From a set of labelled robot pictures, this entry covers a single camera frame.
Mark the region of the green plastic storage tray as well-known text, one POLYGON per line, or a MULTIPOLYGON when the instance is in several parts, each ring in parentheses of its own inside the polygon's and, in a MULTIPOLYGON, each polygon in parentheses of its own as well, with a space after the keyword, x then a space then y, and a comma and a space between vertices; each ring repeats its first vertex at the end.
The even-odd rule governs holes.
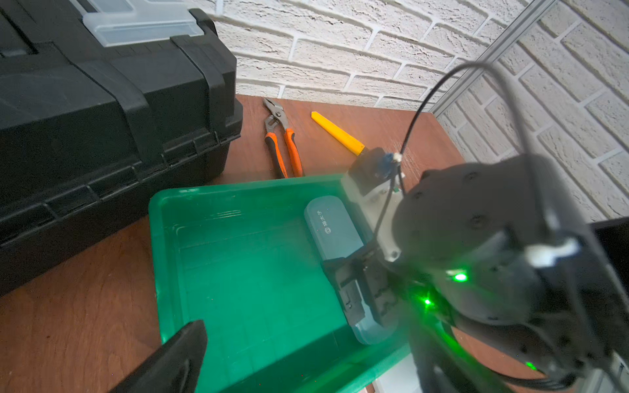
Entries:
POLYGON ((339 175, 167 189, 148 207, 160 333, 202 320, 200 392, 357 392, 410 353, 361 344, 306 224, 339 175))

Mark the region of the blue-grey frosted pencil case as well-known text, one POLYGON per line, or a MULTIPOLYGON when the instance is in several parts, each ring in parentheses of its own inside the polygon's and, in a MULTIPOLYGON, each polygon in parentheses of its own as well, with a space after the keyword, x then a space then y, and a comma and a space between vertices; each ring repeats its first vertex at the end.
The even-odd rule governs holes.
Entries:
POLYGON ((352 267, 342 264, 345 258, 364 245, 342 200, 336 196, 315 198, 306 206, 304 216, 321 257, 326 278, 335 291, 356 340, 371 346, 391 337, 397 324, 383 327, 377 323, 352 267))

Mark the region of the clear frosted pencil case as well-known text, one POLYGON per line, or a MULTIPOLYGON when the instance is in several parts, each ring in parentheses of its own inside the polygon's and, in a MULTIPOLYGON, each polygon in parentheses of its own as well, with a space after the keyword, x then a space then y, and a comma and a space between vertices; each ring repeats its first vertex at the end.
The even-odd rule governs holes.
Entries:
POLYGON ((372 386, 376 393, 422 393, 412 355, 386 371, 372 386))

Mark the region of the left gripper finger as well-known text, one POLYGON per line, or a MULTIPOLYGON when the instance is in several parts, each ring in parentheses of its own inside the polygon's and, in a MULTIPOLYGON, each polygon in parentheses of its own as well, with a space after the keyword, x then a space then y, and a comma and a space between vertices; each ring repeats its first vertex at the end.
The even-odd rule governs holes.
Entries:
POLYGON ((111 390, 194 392, 201 374, 207 343, 204 322, 190 322, 111 390))

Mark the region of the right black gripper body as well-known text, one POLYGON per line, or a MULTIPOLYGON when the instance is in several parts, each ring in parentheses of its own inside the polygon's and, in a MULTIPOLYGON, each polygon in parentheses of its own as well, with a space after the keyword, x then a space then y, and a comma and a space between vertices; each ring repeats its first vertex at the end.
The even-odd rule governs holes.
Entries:
POLYGON ((400 258, 383 259, 360 209, 350 265, 378 324, 416 307, 488 337, 526 333, 555 312, 555 166, 537 154, 427 170, 393 218, 400 258))

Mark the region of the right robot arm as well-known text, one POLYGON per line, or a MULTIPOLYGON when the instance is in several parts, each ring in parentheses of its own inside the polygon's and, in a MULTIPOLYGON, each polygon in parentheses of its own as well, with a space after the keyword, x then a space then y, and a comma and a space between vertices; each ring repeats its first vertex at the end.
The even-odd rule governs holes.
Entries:
POLYGON ((552 163, 427 170, 403 191, 374 150, 342 176, 345 209, 308 211, 324 272, 356 338, 408 327, 426 392, 563 391, 601 371, 627 391, 628 220, 588 224, 552 163))

